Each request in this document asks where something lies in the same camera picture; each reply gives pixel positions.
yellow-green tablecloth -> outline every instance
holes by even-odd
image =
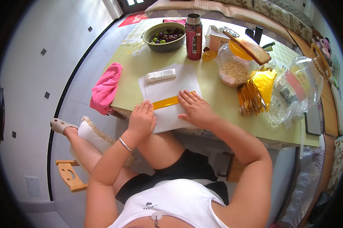
[[[202,96],[208,103],[210,103],[216,113],[256,137],[281,141],[284,143],[301,143],[301,128],[299,122],[293,123],[291,128],[285,130],[284,124],[272,125],[266,112],[262,112],[258,116],[251,114],[249,116],[242,117],[238,109],[239,101],[236,89],[228,88],[221,83],[217,63],[214,60],[206,62],[202,60],[189,60],[187,58],[185,44],[177,51],[170,53],[157,53],[152,51],[142,41],[141,34],[151,26],[162,23],[163,19],[182,18],[173,17],[142,20],[122,42],[110,62],[105,67],[105,69],[107,69],[112,62],[118,62],[123,66],[116,96],[112,103],[113,107],[133,110],[136,104],[143,101],[139,83],[137,81],[143,75],[169,66],[173,63],[192,64],[196,68],[197,80]],[[216,25],[218,27],[227,26],[238,33],[245,32],[245,28],[241,26],[221,21],[202,19],[202,24],[204,34],[206,34],[209,25]],[[265,45],[273,41],[276,45],[273,46],[274,51],[270,52],[270,55],[274,57],[278,65],[288,67],[292,59],[297,57],[298,54],[292,49],[265,35],[262,36],[260,44]],[[303,132],[305,145],[319,145],[318,136],[306,134],[305,129]]]

woman's arm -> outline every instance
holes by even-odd
[[[155,127],[153,105],[144,101],[133,110],[121,139],[130,148],[148,137]],[[107,227],[118,217],[113,184],[130,151],[118,140],[98,161],[88,181],[85,227]]]
[[[215,114],[196,93],[181,91],[179,102],[187,111],[179,118],[211,130],[246,165],[227,207],[217,208],[230,227],[263,227],[268,220],[272,186],[272,161],[265,146],[253,135]]]

green plastic basket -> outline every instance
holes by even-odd
[[[160,44],[150,43],[150,40],[154,38],[154,34],[166,31],[167,29],[174,30],[176,28],[183,31],[183,36],[181,38],[168,42],[168,43],[160,43]],[[141,38],[153,51],[160,52],[160,53],[175,51],[178,48],[180,48],[185,42],[185,26],[176,22],[161,23],[161,24],[152,26],[151,28],[146,30],[141,35]]]

tissue box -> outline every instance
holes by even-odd
[[[222,45],[230,41],[225,34],[219,33],[217,29],[211,28],[211,26],[208,28],[207,35],[210,35],[209,48],[211,51],[218,52]]]

red thermos bottle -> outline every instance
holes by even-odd
[[[187,57],[190,60],[199,60],[202,57],[202,21],[196,13],[187,15],[185,22],[187,37]]]

